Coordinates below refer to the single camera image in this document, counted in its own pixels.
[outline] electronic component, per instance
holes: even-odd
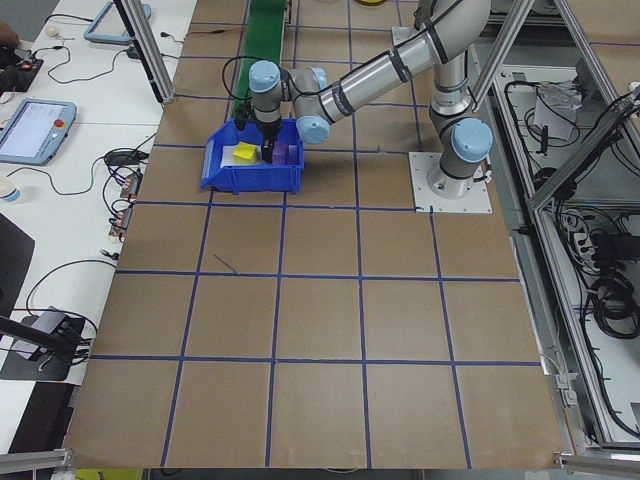
[[[0,162],[44,165],[69,133],[76,106],[25,99],[0,133]]]
[[[112,242],[121,242],[129,228],[129,222],[131,221],[131,214],[133,208],[129,207],[125,210],[117,212],[115,218],[111,219],[111,229],[109,230],[109,240]]]
[[[122,183],[122,190],[120,191],[120,198],[124,200],[135,200],[138,197],[140,191],[140,184],[142,183],[142,173],[132,173],[128,175]]]
[[[640,260],[640,237],[594,233],[591,240],[595,246],[593,261],[596,268],[602,271],[614,270],[623,261]]]

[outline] white paper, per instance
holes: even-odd
[[[558,113],[571,121],[575,121],[575,112],[563,109],[562,112]],[[540,131],[542,131],[542,128],[546,125],[549,127],[549,138],[561,138],[562,140],[569,140],[571,132],[573,132],[574,129],[574,126],[571,125],[570,122],[567,122],[552,112],[539,98],[536,100],[533,124],[538,127]]]
[[[233,156],[233,152],[235,152],[237,145],[230,145],[222,147],[222,160],[220,161],[220,168],[222,167],[252,167],[254,165],[260,165],[264,163],[262,161],[262,152],[260,147],[258,147],[258,161],[256,163],[238,163]]]

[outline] cable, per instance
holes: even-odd
[[[184,43],[184,40],[176,40],[176,37],[174,37],[173,35],[171,35],[170,33],[167,33],[167,32],[160,32],[160,36],[161,36],[162,38],[167,38],[167,37],[169,37],[169,38],[170,38],[171,40],[173,40],[175,43],[180,43],[180,44],[183,44],[183,43]]]
[[[57,272],[57,271],[59,271],[59,270],[62,270],[63,268],[67,268],[67,267],[70,267],[70,266],[72,266],[72,265],[78,265],[78,264],[81,264],[81,263],[102,263],[102,264],[104,264],[104,265],[108,265],[108,266],[110,266],[110,267],[112,267],[112,268],[116,268],[116,266],[115,266],[113,263],[111,263],[111,262],[107,262],[107,261],[105,261],[105,260],[93,260],[93,259],[89,259],[89,260],[74,260],[74,261],[72,261],[72,262],[63,263],[62,265],[59,265],[59,266],[57,266],[57,267],[53,268],[52,270],[49,270],[49,272],[47,272],[47,273],[46,273],[42,278],[40,278],[40,280],[38,280],[38,281],[35,283],[35,285],[31,288],[31,290],[30,290],[30,291],[29,291],[29,293],[27,294],[27,298],[26,298],[26,300],[25,300],[25,305],[26,305],[27,312],[29,312],[31,315],[33,315],[33,311],[35,311],[35,309],[34,309],[34,310],[32,310],[32,309],[31,309],[31,307],[29,306],[29,304],[31,303],[30,301],[31,301],[31,299],[32,299],[32,297],[33,297],[33,295],[34,295],[35,291],[38,289],[38,287],[39,287],[40,285],[42,285],[42,283],[43,283],[47,278],[49,278],[49,277],[50,277],[51,275],[53,275],[55,272]]]
[[[605,385],[605,380],[604,380],[604,371],[603,371],[603,367],[602,367],[602,363],[600,362],[600,359],[598,358],[598,356],[595,353],[595,349],[591,343],[591,339],[589,338],[589,333],[587,332],[587,312],[586,309],[582,309],[581,310],[581,314],[580,314],[580,327],[582,330],[582,336],[584,338],[584,341],[587,345],[587,350],[589,351],[589,357],[591,358],[591,363],[593,364],[593,367],[596,371],[596,377],[597,377],[597,381],[598,381],[598,387],[600,388],[600,394],[602,395],[602,399],[604,400],[604,404],[605,407],[607,409],[607,412],[609,413],[609,416],[611,417],[611,419],[613,420],[613,422],[618,425],[618,427],[620,427],[622,430],[624,430],[626,433],[628,433],[629,435],[635,437],[635,438],[640,438],[640,432],[632,429],[631,427],[629,427],[626,423],[624,423],[624,421],[620,418],[620,416],[618,415],[618,412],[616,411],[615,408],[613,408],[613,405],[611,404],[611,399],[609,398],[609,392],[607,391],[607,386]]]
[[[342,470],[342,469],[337,469],[337,468],[324,468],[323,469],[326,472],[330,472],[330,473],[340,473],[340,474],[346,474],[346,473],[354,473],[359,471],[359,468],[352,468],[349,470]]]
[[[465,0],[456,0],[454,3],[452,3],[444,12],[442,12],[442,14],[440,16],[438,16],[435,20],[433,20],[430,25],[429,28],[433,28],[435,27],[438,23],[440,23],[447,15],[449,15],[458,5],[460,5],[463,1]],[[415,33],[413,36],[409,37],[408,39],[404,40],[403,42],[399,43],[398,45],[396,45],[396,48],[401,48],[402,46],[406,45],[407,43],[415,40],[416,38],[420,37],[421,35],[424,35],[426,32],[428,31],[427,28],[421,29],[419,30],[417,33]],[[352,75],[353,73],[357,72],[358,70],[370,65],[371,63],[375,62],[376,60],[379,60],[380,58],[386,57],[387,55],[389,55],[389,52],[381,52],[380,54],[376,55],[375,57],[371,58],[370,60],[368,60],[365,63],[362,63],[360,65],[358,65],[356,68],[354,68],[352,71],[350,71],[349,73],[347,73],[345,76],[340,78],[340,81],[342,81],[346,76],[348,75]],[[232,91],[231,88],[229,88],[229,85],[227,84],[227,68],[229,67],[229,65],[231,65],[234,62],[237,62],[238,60],[242,60],[242,59],[249,59],[249,60],[266,60],[264,58],[260,58],[260,57],[254,57],[252,55],[238,55],[235,57],[232,57],[230,59],[228,59],[224,65],[222,66],[222,85],[224,86],[224,89],[226,90],[227,94],[234,100],[238,100],[238,101],[242,101],[242,102],[246,102],[248,100],[251,99],[250,95],[247,95],[245,97],[238,97],[236,96]],[[320,90],[317,91],[302,91],[300,90],[300,88],[298,88],[298,86],[295,84],[295,82],[293,81],[293,79],[290,79],[291,81],[291,85],[293,86],[293,88],[301,95],[301,96],[315,96],[315,95],[319,95],[321,93],[324,93],[325,91],[331,90],[332,85],[327,85],[325,88],[322,88]]]
[[[14,98],[16,98],[16,87],[13,87],[13,89],[11,90],[11,95],[9,95],[9,98],[7,98],[6,100],[1,101],[0,105],[6,105],[7,103],[9,103]]]
[[[94,184],[95,184],[95,180],[96,180],[96,172],[94,170],[96,164],[102,160],[104,157],[98,157],[96,158],[93,163],[91,164],[91,183],[89,183],[89,186],[83,190],[79,190],[77,192],[61,192],[53,183],[53,177],[51,176],[51,174],[49,172],[45,172],[44,170],[38,170],[37,168],[32,168],[32,167],[20,167],[15,169],[14,171],[7,173],[7,177],[11,177],[12,175],[15,175],[18,172],[22,172],[25,170],[30,170],[32,172],[36,172],[36,173],[41,173],[43,175],[46,175],[49,178],[49,184],[51,185],[51,188],[53,189],[53,191],[60,195],[61,197],[66,197],[66,196],[73,196],[73,195],[84,195],[85,193],[89,192]]]
[[[14,352],[14,353],[26,353],[27,355],[33,355],[35,352],[27,352],[26,350],[15,350],[13,348],[4,348],[0,347],[0,350],[3,352]]]
[[[180,473],[182,470],[183,470],[182,468],[175,468],[173,469],[173,471],[171,471],[168,468],[161,468],[160,473],[162,474],[163,477],[172,477]]]
[[[234,93],[231,91],[231,88],[229,87],[229,85],[227,84],[227,68],[229,68],[229,65],[231,65],[234,62],[237,62],[238,60],[244,60],[244,59],[249,59],[249,60],[264,60],[264,58],[260,58],[260,57],[254,57],[253,55],[237,55],[235,57],[231,57],[229,60],[227,60],[226,62],[224,62],[224,65],[222,65],[222,73],[221,73],[221,77],[222,77],[222,86],[224,87],[225,91],[227,92],[227,94],[234,100],[239,100],[241,102],[246,102],[247,100],[251,99],[251,96],[246,96],[246,97],[238,97],[236,95],[234,95]]]
[[[123,49],[123,50],[119,50],[114,56],[113,59],[111,60],[111,68],[109,70],[105,70],[104,72],[98,73],[96,75],[93,75],[91,77],[86,77],[86,78],[72,78],[71,80],[59,80],[56,77],[53,76],[53,72],[55,70],[57,70],[58,68],[62,67],[63,65],[68,64],[69,62],[71,62],[71,50],[69,50],[68,47],[62,46],[62,45],[56,45],[55,47],[47,47],[47,48],[40,48],[38,50],[36,50],[35,52],[33,52],[33,56],[35,57],[35,55],[42,51],[42,50],[65,50],[67,53],[67,59],[53,67],[51,67],[48,71],[47,71],[47,75],[49,76],[49,78],[51,78],[54,82],[60,84],[60,85],[68,85],[70,83],[75,83],[75,82],[88,82],[91,80],[95,80],[96,78],[99,77],[103,77],[105,75],[110,74],[111,72],[113,72],[116,69],[116,59],[118,58],[118,55],[120,55],[121,53],[126,53],[127,49]]]
[[[78,17],[76,15],[67,15],[66,13],[52,13],[47,18],[45,18],[44,23],[47,23],[53,17],[75,18],[76,20],[82,20],[84,22],[93,22],[93,18]]]

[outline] cardboard sheet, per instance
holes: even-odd
[[[312,28],[377,9],[297,3],[295,66],[344,73],[389,46]],[[241,22],[244,4],[200,1],[194,21]],[[219,64],[183,59],[180,87],[217,96]],[[438,146],[432,89],[425,74],[335,125],[298,195],[199,192],[230,102],[166,108],[65,442],[79,466],[553,467],[562,443],[494,192],[492,215],[413,212],[401,152]]]

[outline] black cable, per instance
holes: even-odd
[[[167,33],[167,32],[160,32],[160,36],[162,38],[167,38],[168,37],[171,40],[173,40],[175,43],[180,43],[180,44],[184,43],[184,40],[176,40],[176,37],[174,37],[173,35],[171,35],[170,33]]]
[[[56,77],[53,76],[52,72],[57,70],[58,68],[62,67],[63,65],[68,64],[69,62],[71,62],[71,50],[69,50],[69,48],[65,47],[65,46],[61,46],[61,45],[57,45],[55,47],[50,47],[50,48],[41,48],[39,50],[36,50],[33,55],[35,55],[37,52],[40,52],[42,50],[65,50],[67,53],[67,59],[53,67],[51,67],[48,71],[47,71],[47,75],[49,76],[49,78],[51,78],[54,82],[60,84],[60,85],[68,85],[70,83],[75,83],[75,82],[89,82],[91,80],[95,80],[96,78],[100,78],[103,77],[105,75],[110,74],[111,72],[113,72],[116,69],[116,59],[118,58],[118,55],[120,55],[121,53],[125,53],[127,51],[127,49],[124,50],[119,50],[118,52],[116,52],[116,54],[113,56],[113,59],[111,60],[111,68],[109,70],[105,70],[104,72],[98,73],[96,75],[93,75],[91,77],[86,77],[86,78],[72,78],[71,80],[59,80]]]
[[[84,22],[93,22],[93,18],[78,17],[76,15],[67,15],[66,13],[52,13],[44,20],[44,23],[47,23],[53,17],[75,18],[76,20],[82,20]]]
[[[222,65],[222,73],[221,73],[222,86],[224,87],[224,89],[227,92],[227,94],[232,99],[239,100],[241,102],[246,102],[247,100],[250,100],[251,96],[247,96],[247,97],[242,98],[242,97],[238,97],[238,96],[234,95],[234,93],[231,91],[231,88],[227,84],[227,68],[229,68],[229,65],[231,65],[232,63],[237,62],[238,60],[244,60],[244,59],[257,60],[257,61],[265,60],[264,58],[255,57],[253,55],[236,55],[235,57],[231,57],[229,60],[224,62],[224,65]]]
[[[116,268],[116,266],[113,263],[107,262],[105,260],[93,260],[93,259],[89,259],[89,260],[74,260],[72,262],[67,262],[67,263],[63,263],[62,265],[58,265],[57,267],[53,268],[52,270],[49,270],[49,272],[47,272],[42,278],[40,278],[40,280],[38,280],[35,285],[31,288],[31,290],[29,291],[29,293],[27,294],[27,299],[25,300],[25,305],[27,308],[27,312],[29,312],[31,315],[33,315],[33,311],[35,310],[31,310],[31,307],[29,306],[30,300],[33,297],[33,294],[35,293],[35,291],[38,289],[38,287],[40,285],[42,285],[42,283],[49,278],[51,275],[53,275],[55,272],[62,270],[63,268],[67,268],[70,267],[72,265],[78,265],[81,263],[102,263],[104,265],[108,265],[112,268]]]
[[[524,83],[527,86],[532,85],[531,82],[524,82]],[[518,139],[520,140],[520,144],[522,145],[522,150],[524,151],[525,156],[527,157],[527,160],[528,160],[527,167],[529,169],[529,176],[533,179],[534,177],[533,165],[535,165],[538,170],[542,170],[542,166],[538,163],[538,161],[535,158],[533,158],[533,155],[531,155],[531,152],[529,151],[527,142],[524,139],[522,132],[520,131],[516,109],[514,108],[513,103],[511,102],[511,97],[509,96],[509,89],[514,85],[520,85],[520,84],[521,84],[520,81],[517,81],[517,80],[507,83],[504,86],[504,96],[505,96],[505,99],[507,100],[507,107],[509,109],[509,113],[511,114],[511,119],[513,120],[513,124],[516,127],[516,134],[518,135]]]
[[[95,184],[95,180],[96,180],[96,173],[94,171],[94,168],[96,166],[96,164],[102,160],[104,157],[98,157],[96,158],[93,163],[91,164],[91,183],[89,184],[89,186],[83,190],[79,190],[77,192],[61,192],[53,183],[53,177],[51,176],[51,174],[49,172],[45,172],[44,170],[38,170],[37,168],[32,168],[32,167],[20,167],[15,169],[14,171],[7,173],[7,177],[11,177],[12,175],[15,175],[18,172],[22,172],[25,170],[30,170],[32,172],[36,172],[36,173],[41,173],[43,175],[46,175],[49,178],[49,184],[51,185],[51,188],[53,189],[53,191],[60,195],[61,197],[65,197],[65,196],[74,196],[74,195],[84,195],[85,193],[88,193],[89,191],[91,191],[91,189],[93,188],[94,184]]]
[[[635,438],[640,438],[640,433],[632,429],[631,427],[629,427],[626,423],[624,423],[624,421],[618,415],[618,412],[616,411],[616,409],[613,408],[611,399],[609,398],[609,392],[607,391],[607,386],[605,385],[602,364],[600,363],[600,359],[595,353],[595,349],[593,348],[591,339],[589,338],[589,333],[587,332],[587,319],[586,319],[587,311],[586,310],[587,309],[585,307],[581,307],[580,319],[579,319],[580,327],[582,330],[582,336],[587,345],[587,350],[589,351],[589,357],[591,358],[591,363],[593,364],[594,370],[596,372],[598,387],[600,388],[600,394],[602,395],[602,399],[604,400],[605,408],[607,409],[607,412],[609,413],[609,416],[611,417],[611,419],[614,421],[616,425],[618,425],[618,427],[620,427],[629,435]]]
[[[167,468],[161,468],[160,469],[160,473],[164,476],[164,477],[172,477],[173,475],[177,475],[178,473],[180,473],[182,471],[182,468],[176,468],[173,471],[170,471]]]
[[[458,5],[460,5],[463,1],[465,0],[456,0],[454,3],[452,3],[444,12],[442,12],[442,14],[440,16],[438,16],[435,20],[431,21],[430,23],[430,28],[435,27],[438,23],[440,23],[447,15],[449,15]],[[396,45],[396,48],[401,48],[402,46],[406,45],[407,43],[415,40],[417,37],[425,34],[427,32],[427,29],[421,29],[420,31],[418,31],[417,33],[415,33],[413,36],[409,37],[408,39],[404,40],[403,42],[399,43],[398,45]],[[370,60],[368,60],[365,63],[362,63],[360,65],[358,65],[356,68],[354,68],[352,71],[350,71],[349,73],[347,73],[346,75],[344,75],[343,77],[340,78],[340,81],[342,81],[346,76],[348,75],[352,75],[353,73],[357,72],[358,70],[364,68],[365,66],[370,65],[371,63],[375,62],[376,60],[379,60],[380,58],[386,57],[388,56],[389,53],[388,52],[381,52],[380,54],[376,55],[375,57],[371,58]],[[242,60],[242,59],[249,59],[249,60],[266,60],[264,58],[260,58],[260,57],[255,57],[252,55],[238,55],[235,57],[230,58],[229,60],[227,60],[224,65],[222,66],[222,85],[224,86],[224,89],[226,90],[227,94],[234,100],[238,100],[238,101],[242,101],[242,102],[246,102],[248,100],[251,99],[251,96],[246,96],[246,97],[238,97],[236,96],[232,91],[231,88],[229,87],[229,85],[227,84],[227,79],[226,79],[226,71],[227,68],[229,67],[229,65],[231,65],[234,62],[237,62],[238,60]],[[317,90],[317,91],[302,91],[300,90],[300,88],[298,88],[298,86],[295,84],[295,82],[293,81],[293,79],[291,79],[291,85],[293,86],[293,88],[301,95],[301,96],[315,96],[315,95],[319,95],[321,93],[324,93],[325,91],[331,90],[332,85],[327,85],[326,87]]]
[[[13,348],[3,348],[0,347],[0,350],[2,350],[3,352],[14,352],[14,353],[26,353],[27,355],[33,355],[36,352],[27,352],[26,350],[15,350]]]

